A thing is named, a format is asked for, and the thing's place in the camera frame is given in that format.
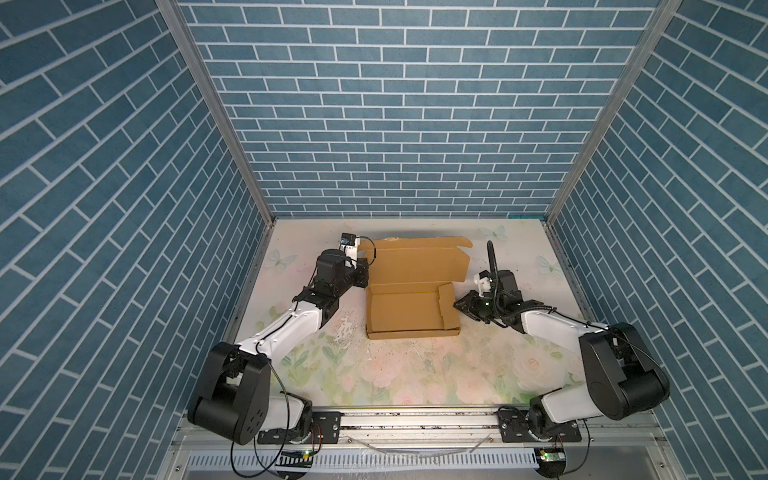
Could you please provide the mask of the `brown cardboard box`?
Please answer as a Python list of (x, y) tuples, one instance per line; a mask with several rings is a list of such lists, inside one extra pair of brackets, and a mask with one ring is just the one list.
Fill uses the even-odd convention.
[(363, 240), (370, 340), (439, 338), (461, 332), (454, 285), (466, 280), (472, 242), (462, 236)]

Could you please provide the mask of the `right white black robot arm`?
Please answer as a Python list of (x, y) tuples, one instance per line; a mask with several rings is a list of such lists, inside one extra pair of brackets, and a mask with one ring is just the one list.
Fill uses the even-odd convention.
[(472, 320), (511, 328), (576, 354), (581, 384), (559, 388), (529, 402), (526, 427), (544, 441), (576, 420), (622, 420), (668, 399), (670, 380), (629, 323), (589, 323), (538, 300), (526, 300), (509, 270), (484, 270), (477, 289), (454, 302)]

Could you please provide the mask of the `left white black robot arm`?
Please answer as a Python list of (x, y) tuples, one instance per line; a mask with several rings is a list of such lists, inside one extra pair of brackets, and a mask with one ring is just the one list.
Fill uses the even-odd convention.
[(258, 438), (277, 443), (305, 439), (312, 402), (286, 388), (273, 395), (273, 368), (328, 323), (348, 290), (367, 286), (368, 269), (355, 246), (323, 251), (291, 309), (249, 338), (212, 348), (187, 408), (188, 421), (238, 445)]

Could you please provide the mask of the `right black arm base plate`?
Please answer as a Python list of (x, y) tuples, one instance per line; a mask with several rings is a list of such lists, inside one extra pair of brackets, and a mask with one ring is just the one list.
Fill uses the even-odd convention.
[(582, 435), (575, 421), (553, 423), (537, 409), (502, 406), (496, 411), (501, 439), (504, 443), (578, 443)]

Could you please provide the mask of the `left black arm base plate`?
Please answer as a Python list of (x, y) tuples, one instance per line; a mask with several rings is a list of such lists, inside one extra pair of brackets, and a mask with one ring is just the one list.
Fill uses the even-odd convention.
[(298, 422), (291, 429), (284, 428), (263, 429), (257, 436), (257, 443), (261, 445), (280, 445), (284, 434), (287, 434), (287, 443), (309, 444), (312, 436), (315, 436), (316, 444), (337, 444), (341, 428), (342, 413), (340, 411), (313, 411), (304, 412)]

